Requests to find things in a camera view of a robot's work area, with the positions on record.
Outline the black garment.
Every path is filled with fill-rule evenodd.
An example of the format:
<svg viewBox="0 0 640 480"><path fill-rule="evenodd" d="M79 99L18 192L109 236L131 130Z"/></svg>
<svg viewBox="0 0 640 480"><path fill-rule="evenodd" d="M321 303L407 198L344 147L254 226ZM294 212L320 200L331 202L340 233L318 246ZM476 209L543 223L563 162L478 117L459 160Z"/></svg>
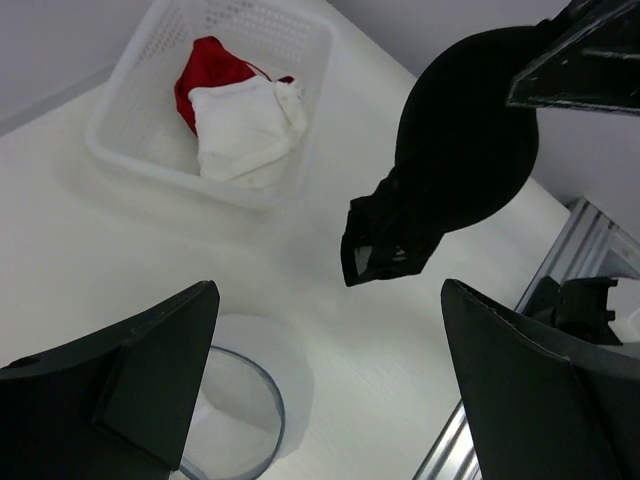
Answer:
<svg viewBox="0 0 640 480"><path fill-rule="evenodd" d="M420 274L446 234L487 219L522 189L538 155L537 114L506 98L544 43L541 26L474 34L418 77L393 168L350 203L340 250L347 286Z"/></svg>

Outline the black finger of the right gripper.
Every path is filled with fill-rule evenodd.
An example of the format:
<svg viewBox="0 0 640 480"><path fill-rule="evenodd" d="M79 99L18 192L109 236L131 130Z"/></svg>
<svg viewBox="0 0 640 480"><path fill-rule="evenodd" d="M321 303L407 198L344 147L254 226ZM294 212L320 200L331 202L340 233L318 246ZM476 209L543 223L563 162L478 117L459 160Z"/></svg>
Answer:
<svg viewBox="0 0 640 480"><path fill-rule="evenodd" d="M512 81L507 104L639 115L639 3L571 1L561 32Z"/></svg>

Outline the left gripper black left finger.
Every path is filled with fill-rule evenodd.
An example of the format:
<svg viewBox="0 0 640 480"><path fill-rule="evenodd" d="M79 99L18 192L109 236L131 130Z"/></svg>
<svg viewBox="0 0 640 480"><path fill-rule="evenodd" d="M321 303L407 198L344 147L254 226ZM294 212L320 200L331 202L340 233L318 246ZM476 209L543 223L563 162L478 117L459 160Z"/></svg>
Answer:
<svg viewBox="0 0 640 480"><path fill-rule="evenodd" d="M4 479L167 479L177 471L219 292L201 281L1 370Z"/></svg>

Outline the blue trimmed mesh laundry bag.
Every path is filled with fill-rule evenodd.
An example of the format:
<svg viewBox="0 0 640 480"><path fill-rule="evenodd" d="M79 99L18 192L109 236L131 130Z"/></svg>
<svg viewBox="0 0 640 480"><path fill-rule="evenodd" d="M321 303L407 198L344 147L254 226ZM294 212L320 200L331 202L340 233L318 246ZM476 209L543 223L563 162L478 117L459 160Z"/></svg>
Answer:
<svg viewBox="0 0 640 480"><path fill-rule="evenodd" d="M314 374L299 332L282 320L218 317L175 479L257 479L297 450Z"/></svg>

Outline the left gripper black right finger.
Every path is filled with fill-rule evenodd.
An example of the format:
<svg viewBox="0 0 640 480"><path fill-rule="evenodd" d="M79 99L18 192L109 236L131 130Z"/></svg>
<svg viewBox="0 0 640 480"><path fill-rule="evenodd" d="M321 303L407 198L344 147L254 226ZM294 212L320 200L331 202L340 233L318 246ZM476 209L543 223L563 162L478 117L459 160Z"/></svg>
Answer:
<svg viewBox="0 0 640 480"><path fill-rule="evenodd" d="M485 479L636 479L639 361L448 279L441 307Z"/></svg>

